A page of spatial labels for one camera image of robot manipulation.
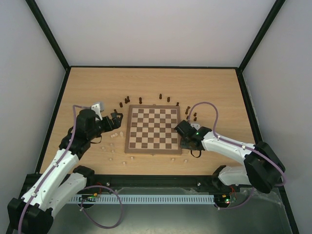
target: wooden table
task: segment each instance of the wooden table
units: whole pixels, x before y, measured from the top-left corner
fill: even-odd
[[[100,144],[91,145],[79,164],[95,170],[96,174],[110,175],[211,175],[220,165],[235,166],[237,162],[217,153],[202,152],[201,158],[182,155],[125,154],[125,137],[111,138],[111,134],[126,134],[130,104],[175,105],[180,103],[181,119],[185,109],[201,101],[214,103],[219,110],[217,132],[242,142],[254,142],[244,101],[232,69],[160,69],[160,68],[72,68],[41,167],[41,173],[55,156],[60,141],[73,125],[72,105],[90,106],[103,101],[109,115],[117,109],[124,114],[122,126],[103,133]],[[208,105],[196,107],[197,123],[213,127],[215,111]]]

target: perforated metal strip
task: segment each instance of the perforated metal strip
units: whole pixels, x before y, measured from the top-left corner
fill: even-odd
[[[213,195],[119,195],[123,204],[214,204]],[[72,197],[68,204],[81,202],[81,195]],[[115,195],[91,198],[85,204],[119,204]]]

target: black frame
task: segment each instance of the black frame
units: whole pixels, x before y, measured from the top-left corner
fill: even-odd
[[[61,51],[56,39],[54,38],[46,20],[44,19],[38,5],[36,4],[35,0],[25,0],[31,9],[33,15],[35,16],[36,20],[38,21],[38,24],[42,28],[44,34],[46,35],[47,39],[49,40],[52,48],[54,49],[57,57],[59,58],[62,66],[64,67],[66,73],[63,79],[63,83],[58,95],[58,99],[51,117],[51,121],[49,124],[49,128],[47,131],[47,135],[45,137],[43,147],[39,156],[39,160],[36,166],[36,170],[34,174],[27,175],[27,178],[25,180],[24,186],[22,188],[22,191],[20,193],[20,196],[25,193],[25,190],[34,184],[38,177],[40,176],[39,171],[42,166],[42,162],[44,159],[44,155],[49,143],[49,139],[52,133],[52,129],[56,120],[56,116],[59,110],[59,106],[62,100],[63,93],[65,91],[66,83],[71,71],[72,67],[105,67],[105,68],[171,68],[171,69],[235,69],[238,83],[240,86],[240,90],[243,96],[243,100],[245,103],[247,115],[249,118],[249,122],[251,125],[252,133],[255,142],[259,142],[262,140],[261,133],[258,127],[258,123],[254,114],[254,109],[250,100],[250,96],[246,87],[246,83],[243,77],[243,71],[246,68],[248,62],[252,58],[253,54],[255,53],[257,47],[261,43],[262,39],[264,38],[267,30],[269,29],[270,25],[272,24],[273,20],[277,16],[279,10],[283,6],[285,0],[276,0],[274,5],[272,6],[268,16],[266,17],[264,23],[262,24],[258,34],[256,35],[255,39],[253,40],[249,50],[247,51],[244,59],[242,60],[242,63],[239,67],[179,67],[179,66],[70,66]],[[202,180],[209,179],[211,176],[154,176],[154,175],[97,175],[98,178],[101,181],[107,181],[110,182],[111,185],[115,188],[119,187],[137,187],[142,186],[146,187],[149,185],[149,187],[179,187],[179,188],[196,188],[199,191],[209,191],[212,193],[217,194],[218,191],[211,191],[210,186],[198,186],[197,184],[201,182]],[[296,225],[286,192],[284,187],[279,187],[281,199],[285,205],[287,217],[292,229],[293,233],[299,233],[298,227]],[[9,227],[7,230],[7,234],[12,233],[13,230]]]

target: white wall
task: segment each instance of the white wall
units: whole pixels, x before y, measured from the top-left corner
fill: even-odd
[[[311,233],[312,1],[287,0],[244,72],[260,130],[286,166],[300,233]]]
[[[33,173],[64,69],[24,0],[0,2],[0,233]]]
[[[274,0],[37,0],[70,65],[238,66]]]

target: chessboard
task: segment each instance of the chessboard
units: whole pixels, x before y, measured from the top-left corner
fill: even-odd
[[[125,153],[182,154],[179,106],[130,105]]]

